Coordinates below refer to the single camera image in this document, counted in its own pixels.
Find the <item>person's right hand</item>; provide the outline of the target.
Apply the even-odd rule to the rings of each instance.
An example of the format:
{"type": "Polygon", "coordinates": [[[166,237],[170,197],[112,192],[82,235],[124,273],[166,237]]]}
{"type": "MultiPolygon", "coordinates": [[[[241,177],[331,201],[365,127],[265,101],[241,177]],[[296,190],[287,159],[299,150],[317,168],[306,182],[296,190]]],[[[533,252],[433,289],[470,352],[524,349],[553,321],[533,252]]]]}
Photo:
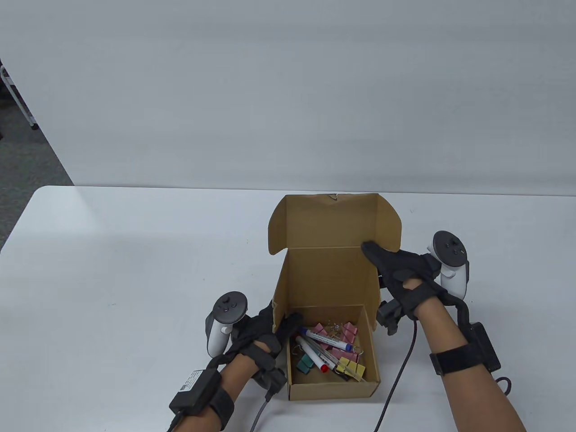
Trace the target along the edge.
{"type": "Polygon", "coordinates": [[[361,250],[380,272],[383,286],[399,302],[404,315],[412,320],[417,319],[415,312],[420,304],[446,292],[435,281],[441,265],[430,253],[391,252],[373,241],[362,243],[361,250]]]}

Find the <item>person's left hand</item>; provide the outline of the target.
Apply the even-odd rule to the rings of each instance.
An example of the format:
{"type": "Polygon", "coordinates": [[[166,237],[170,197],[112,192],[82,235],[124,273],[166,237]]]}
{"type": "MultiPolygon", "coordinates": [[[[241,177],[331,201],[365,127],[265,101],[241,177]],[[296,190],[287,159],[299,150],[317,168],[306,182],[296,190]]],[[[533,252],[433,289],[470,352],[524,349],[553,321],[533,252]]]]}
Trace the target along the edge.
{"type": "Polygon", "coordinates": [[[274,327],[273,318],[274,308],[269,304],[258,315],[245,316],[236,323],[236,336],[224,354],[224,364],[232,362],[238,355],[243,355],[253,360],[259,371],[274,370],[276,358],[289,339],[303,326],[304,317],[300,313],[292,313],[280,319],[277,327],[274,327]]]}

